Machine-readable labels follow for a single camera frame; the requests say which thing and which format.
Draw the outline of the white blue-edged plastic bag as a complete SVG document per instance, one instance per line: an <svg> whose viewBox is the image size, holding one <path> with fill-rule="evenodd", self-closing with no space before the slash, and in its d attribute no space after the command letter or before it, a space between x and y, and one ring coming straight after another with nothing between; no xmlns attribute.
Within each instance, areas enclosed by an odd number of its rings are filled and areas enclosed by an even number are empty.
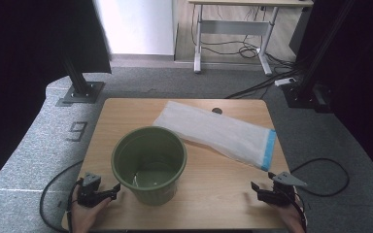
<svg viewBox="0 0 373 233"><path fill-rule="evenodd" d="M270 170L276 140L273 129L174 101L167 102L153 125L231 159Z"/></svg>

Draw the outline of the person's left hand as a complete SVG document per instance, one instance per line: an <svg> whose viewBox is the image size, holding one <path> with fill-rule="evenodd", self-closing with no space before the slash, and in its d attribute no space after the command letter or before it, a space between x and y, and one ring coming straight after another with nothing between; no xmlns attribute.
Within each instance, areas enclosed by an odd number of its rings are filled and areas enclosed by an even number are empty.
<svg viewBox="0 0 373 233"><path fill-rule="evenodd" d="M106 198L92 208L74 202L71 208L72 233L88 233L97 217L108 207L111 201L111 198Z"/></svg>

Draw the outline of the white power strip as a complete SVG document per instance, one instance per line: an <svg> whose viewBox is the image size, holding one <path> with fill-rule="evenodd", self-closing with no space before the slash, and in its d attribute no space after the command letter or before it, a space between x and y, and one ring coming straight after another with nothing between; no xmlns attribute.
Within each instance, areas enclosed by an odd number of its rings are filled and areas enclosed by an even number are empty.
<svg viewBox="0 0 373 233"><path fill-rule="evenodd" d="M274 81L275 86L281 86L281 85L291 84L291 83L296 83L296 79L295 78L284 78L284 79L279 79L279 80Z"/></svg>

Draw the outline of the white metal-frame desk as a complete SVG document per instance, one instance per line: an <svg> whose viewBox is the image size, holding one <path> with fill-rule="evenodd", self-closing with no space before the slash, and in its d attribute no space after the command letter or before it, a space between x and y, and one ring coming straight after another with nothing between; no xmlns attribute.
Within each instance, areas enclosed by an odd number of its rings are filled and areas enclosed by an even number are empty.
<svg viewBox="0 0 373 233"><path fill-rule="evenodd" d="M272 71L266 57L266 49L272 35L275 21L280 8L312 8L312 0L187 0L189 4L198 7L196 21L196 45L194 50L193 71L201 72L201 35L225 34L225 35L255 35L262 36L262 43L256 50L257 57L266 76L271 76ZM249 6L272 7L272 16L267 21L228 21L208 20L203 18L203 8L210 5L220 6Z"/></svg>

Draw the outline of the black stand with grey base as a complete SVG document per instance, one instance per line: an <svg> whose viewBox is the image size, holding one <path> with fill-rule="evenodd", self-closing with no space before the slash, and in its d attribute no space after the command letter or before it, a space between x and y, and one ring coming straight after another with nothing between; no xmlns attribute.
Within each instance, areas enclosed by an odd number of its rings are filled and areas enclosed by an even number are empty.
<svg viewBox="0 0 373 233"><path fill-rule="evenodd" d="M57 102L58 106L67 107L73 104L94 104L104 86L103 82L88 82L83 73L73 64L71 58L65 55L63 66L72 82L63 98Z"/></svg>

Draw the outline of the person's right hand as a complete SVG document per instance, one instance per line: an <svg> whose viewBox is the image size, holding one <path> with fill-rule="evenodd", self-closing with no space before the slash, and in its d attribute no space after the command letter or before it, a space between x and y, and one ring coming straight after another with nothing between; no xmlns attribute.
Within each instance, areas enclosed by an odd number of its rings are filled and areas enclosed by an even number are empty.
<svg viewBox="0 0 373 233"><path fill-rule="evenodd" d="M294 205L289 204L284 207L272 205L272 208L278 213L289 233L306 233L301 221L301 215L298 212L300 209L298 201Z"/></svg>

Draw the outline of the green plastic bin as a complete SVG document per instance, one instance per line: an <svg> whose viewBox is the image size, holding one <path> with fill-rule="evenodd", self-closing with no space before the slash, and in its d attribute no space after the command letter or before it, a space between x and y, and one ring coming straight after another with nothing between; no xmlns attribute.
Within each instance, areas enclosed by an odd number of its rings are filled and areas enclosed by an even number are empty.
<svg viewBox="0 0 373 233"><path fill-rule="evenodd" d="M187 165L187 149L172 131L148 126L123 136L111 158L116 179L146 205L169 202Z"/></svg>

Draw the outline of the black curtain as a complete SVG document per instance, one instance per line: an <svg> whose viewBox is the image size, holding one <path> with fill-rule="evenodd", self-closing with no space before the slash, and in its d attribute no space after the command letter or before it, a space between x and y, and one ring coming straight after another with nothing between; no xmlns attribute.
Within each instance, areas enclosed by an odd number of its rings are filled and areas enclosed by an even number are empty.
<svg viewBox="0 0 373 233"><path fill-rule="evenodd" d="M356 0L328 58L329 109L373 161L373 0Z"/></svg>
<svg viewBox="0 0 373 233"><path fill-rule="evenodd" d="M0 170L68 60L83 73L111 71L94 0L0 0Z"/></svg>

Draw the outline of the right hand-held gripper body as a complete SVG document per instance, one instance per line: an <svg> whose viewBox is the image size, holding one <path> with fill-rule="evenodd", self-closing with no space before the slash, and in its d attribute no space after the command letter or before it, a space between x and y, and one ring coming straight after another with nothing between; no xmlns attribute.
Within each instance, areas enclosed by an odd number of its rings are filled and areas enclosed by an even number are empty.
<svg viewBox="0 0 373 233"><path fill-rule="evenodd" d="M268 204L284 207L295 201L295 187L307 184L289 172L282 172L272 180L271 194L258 194L257 199Z"/></svg>

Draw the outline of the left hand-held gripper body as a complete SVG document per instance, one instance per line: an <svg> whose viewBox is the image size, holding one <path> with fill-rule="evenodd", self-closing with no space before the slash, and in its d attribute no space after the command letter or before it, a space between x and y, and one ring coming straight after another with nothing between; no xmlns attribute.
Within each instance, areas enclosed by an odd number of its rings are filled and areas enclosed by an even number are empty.
<svg viewBox="0 0 373 233"><path fill-rule="evenodd" d="M101 177L92 173L86 173L78 191L78 203L92 208L98 205L103 197L98 193Z"/></svg>

